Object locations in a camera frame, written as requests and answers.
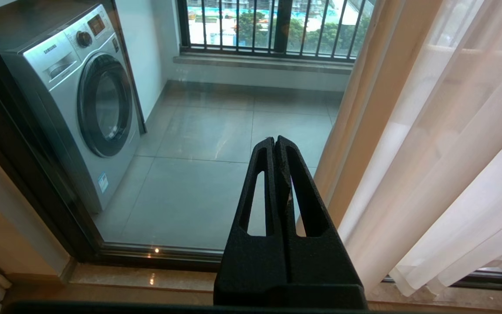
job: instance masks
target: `outdoor view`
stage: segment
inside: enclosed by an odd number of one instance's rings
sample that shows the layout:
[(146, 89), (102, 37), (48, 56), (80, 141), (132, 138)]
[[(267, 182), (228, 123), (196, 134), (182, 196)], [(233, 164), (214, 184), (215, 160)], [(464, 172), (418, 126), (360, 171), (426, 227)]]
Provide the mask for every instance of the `outdoor view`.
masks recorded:
[[(221, 11), (217, 0), (205, 0), (204, 2), (204, 27), (206, 28), (207, 44), (220, 45), (221, 24), (221, 43), (223, 46), (236, 46), (236, 30), (239, 30), (240, 47), (253, 46), (253, 16), (255, 8), (252, 0), (239, 1), (239, 20), (237, 19), (237, 5), (235, 1), (233, 3), (222, 1)], [(361, 7), (361, 2), (361, 0), (309, 0), (309, 10), (307, 10), (308, 0), (294, 0), (288, 31), (287, 51), (300, 52), (303, 38), (303, 52), (315, 53), (322, 28), (321, 44), (319, 46), (320, 54), (331, 54), (335, 40), (337, 40), (335, 55), (347, 55), (350, 52), (350, 56), (357, 56), (363, 44), (374, 6), (374, 0), (365, 1), (363, 8)], [(324, 26), (322, 27), (325, 7), (326, 17)], [(255, 16), (255, 47), (257, 48), (266, 48), (268, 46), (269, 30), (272, 30), (271, 47), (273, 46), (278, 11), (277, 0), (274, 3), (273, 14), (271, 14), (271, 8), (271, 0), (257, 0), (257, 13)], [(191, 43), (203, 44), (203, 8), (200, 0), (188, 1), (188, 14)], [(350, 51), (350, 44), (359, 14), (361, 14), (361, 17), (357, 26), (357, 34)], [(342, 26), (339, 34), (337, 34), (340, 19)], [(303, 37), (303, 28), (305, 26), (307, 26), (307, 29), (305, 37)]]

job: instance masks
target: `metal railing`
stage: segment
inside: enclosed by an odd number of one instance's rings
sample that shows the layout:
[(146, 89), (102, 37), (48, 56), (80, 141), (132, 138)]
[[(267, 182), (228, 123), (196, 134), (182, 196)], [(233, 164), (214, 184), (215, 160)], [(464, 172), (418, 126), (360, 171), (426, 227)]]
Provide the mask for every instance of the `metal railing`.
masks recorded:
[(375, 0), (177, 0), (181, 51), (355, 61)]

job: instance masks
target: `tiled floor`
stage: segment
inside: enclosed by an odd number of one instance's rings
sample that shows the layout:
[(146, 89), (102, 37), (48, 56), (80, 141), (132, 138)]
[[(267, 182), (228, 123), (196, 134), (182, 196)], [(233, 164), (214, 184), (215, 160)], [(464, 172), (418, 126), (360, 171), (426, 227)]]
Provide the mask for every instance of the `tiled floor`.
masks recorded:
[[(340, 103), (326, 98), (283, 89), (170, 90), (110, 205), (94, 218), (104, 240), (223, 249), (253, 145), (283, 135), (313, 175)], [(249, 234), (264, 234), (263, 201), (257, 188)]]

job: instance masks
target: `washing machine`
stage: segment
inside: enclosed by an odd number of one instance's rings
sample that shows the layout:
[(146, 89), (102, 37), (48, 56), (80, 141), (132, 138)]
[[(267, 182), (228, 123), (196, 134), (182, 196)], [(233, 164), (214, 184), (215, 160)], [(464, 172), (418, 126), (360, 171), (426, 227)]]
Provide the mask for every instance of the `washing machine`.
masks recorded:
[[(46, 20), (63, 20), (64, 12), (82, 8), (72, 10), (72, 5)], [(0, 52), (76, 194), (98, 213), (106, 209), (139, 143), (136, 101), (104, 6), (91, 5), (65, 20), (44, 26), (43, 32), (44, 23), (29, 22), (35, 27), (17, 30), (16, 38), (0, 36)]]

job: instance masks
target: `samsung logo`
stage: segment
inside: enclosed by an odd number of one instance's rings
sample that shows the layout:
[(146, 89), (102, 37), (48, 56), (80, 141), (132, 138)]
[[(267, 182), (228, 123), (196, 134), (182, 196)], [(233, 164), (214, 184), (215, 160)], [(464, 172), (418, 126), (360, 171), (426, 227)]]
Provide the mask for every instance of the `samsung logo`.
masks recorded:
[(57, 48), (57, 46), (55, 44), (52, 44), (49, 48), (44, 50), (44, 54), (48, 54), (48, 52), (54, 50), (55, 48)]

